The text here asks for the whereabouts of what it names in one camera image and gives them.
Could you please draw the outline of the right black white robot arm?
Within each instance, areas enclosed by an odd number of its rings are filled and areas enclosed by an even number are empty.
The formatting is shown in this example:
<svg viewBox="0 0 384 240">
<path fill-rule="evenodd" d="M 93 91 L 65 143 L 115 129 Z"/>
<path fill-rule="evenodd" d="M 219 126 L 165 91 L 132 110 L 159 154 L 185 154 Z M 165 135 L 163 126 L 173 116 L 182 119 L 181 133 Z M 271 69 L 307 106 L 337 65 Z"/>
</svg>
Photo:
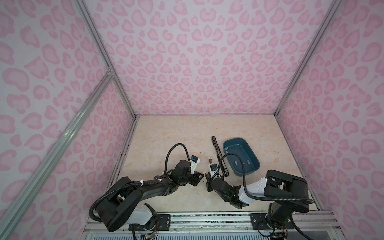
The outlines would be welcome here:
<svg viewBox="0 0 384 240">
<path fill-rule="evenodd" d="M 276 170 L 268 170 L 258 182 L 232 186 L 218 173 L 205 174 L 207 190 L 216 192 L 221 199 L 237 209 L 256 201 L 270 202 L 262 221 L 270 229 L 282 227 L 294 213 L 308 213 L 310 199 L 305 179 Z"/>
</svg>

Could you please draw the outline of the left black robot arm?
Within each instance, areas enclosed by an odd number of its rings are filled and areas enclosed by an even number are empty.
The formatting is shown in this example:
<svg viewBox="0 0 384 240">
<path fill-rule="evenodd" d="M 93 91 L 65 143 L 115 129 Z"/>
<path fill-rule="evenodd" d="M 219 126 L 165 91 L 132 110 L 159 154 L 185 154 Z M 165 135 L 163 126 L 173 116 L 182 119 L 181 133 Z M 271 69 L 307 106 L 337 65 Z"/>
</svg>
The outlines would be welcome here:
<svg viewBox="0 0 384 240">
<path fill-rule="evenodd" d="M 118 180 L 101 197 L 92 203 L 89 217 L 105 225 L 114 232 L 124 224 L 136 224 L 152 229 L 157 221 L 157 213 L 147 203 L 142 210 L 137 209 L 140 202 L 154 197 L 165 197 L 179 187 L 196 187 L 204 174 L 196 171 L 198 162 L 181 160 L 174 169 L 155 176 L 153 180 L 133 181 L 128 177 Z"/>
</svg>

